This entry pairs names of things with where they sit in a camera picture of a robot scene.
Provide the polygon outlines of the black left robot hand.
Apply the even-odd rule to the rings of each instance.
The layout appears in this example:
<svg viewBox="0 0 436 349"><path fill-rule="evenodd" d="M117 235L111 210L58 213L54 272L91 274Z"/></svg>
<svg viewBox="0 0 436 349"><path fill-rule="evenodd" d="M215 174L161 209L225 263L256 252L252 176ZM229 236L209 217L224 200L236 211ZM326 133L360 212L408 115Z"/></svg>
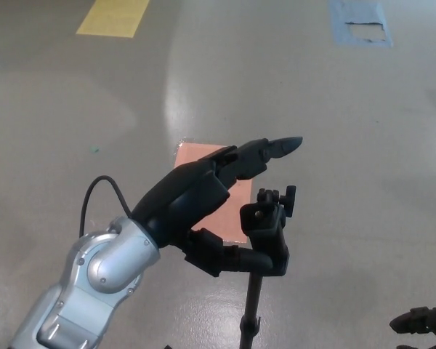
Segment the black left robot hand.
<svg viewBox="0 0 436 349"><path fill-rule="evenodd" d="M261 174L270 159L287 156L302 141L302 137L262 138L180 165L145 194L131 218L147 229L157 247L176 246L186 261L213 277L222 271L284 276L289 251L283 229L293 214L295 186L288 186L284 195L261 189L255 203L241 207L241 227L251 242L249 249L226 246L211 231L193 230L193 226L225 204L237 181Z"/></svg>

